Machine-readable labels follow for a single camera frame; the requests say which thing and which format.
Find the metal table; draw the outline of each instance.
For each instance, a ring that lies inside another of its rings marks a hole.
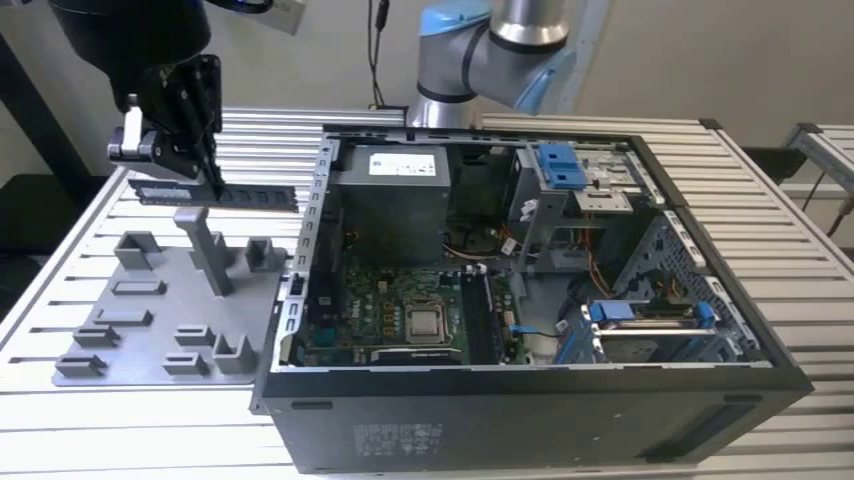
[[[294,184],[304,196],[322,124],[332,122],[395,125],[402,116],[394,111],[228,109],[219,136],[226,178]],[[645,137],[817,391],[695,468],[406,477],[853,478],[854,265],[726,133],[691,120],[487,115],[485,124]],[[174,209],[142,206],[126,176],[122,169],[111,176],[0,324],[0,473],[43,478],[55,472],[48,478],[56,479],[295,478],[272,422],[247,410],[248,387],[66,389],[51,383],[54,361],[116,266],[112,248],[122,233],[151,230],[162,245],[186,242],[172,224]],[[264,235],[294,250],[299,225],[300,214],[211,212],[211,229],[234,244],[246,242],[236,235]]]
[[[797,148],[854,194],[854,126],[801,123],[783,145]]]

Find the white label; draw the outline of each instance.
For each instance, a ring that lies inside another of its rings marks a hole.
[[[517,249],[518,244],[519,242],[517,242],[513,238],[505,240],[505,245],[502,245],[502,253],[505,255],[513,254],[513,251]]]
[[[569,328],[570,322],[567,322],[566,320],[561,320],[558,323],[555,323],[555,330],[558,330],[559,333],[566,333]]]
[[[375,153],[370,162],[368,175],[437,176],[437,161],[433,155]]]

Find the gray parts holder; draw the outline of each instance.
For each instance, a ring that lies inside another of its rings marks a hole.
[[[286,251],[268,238],[227,248],[207,214],[206,208],[175,213],[192,248],[160,247],[150,232],[123,235],[120,265],[56,362],[55,385],[255,380]]]

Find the blue drive bracket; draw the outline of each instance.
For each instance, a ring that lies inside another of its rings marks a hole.
[[[583,190],[587,176],[578,164],[571,145],[543,143],[538,146],[537,162],[546,174],[546,182],[554,189]]]

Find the wall outlet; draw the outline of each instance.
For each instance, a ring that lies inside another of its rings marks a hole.
[[[267,13],[247,15],[247,17],[290,35],[296,35],[304,10],[306,4],[299,0],[274,0],[272,8]]]

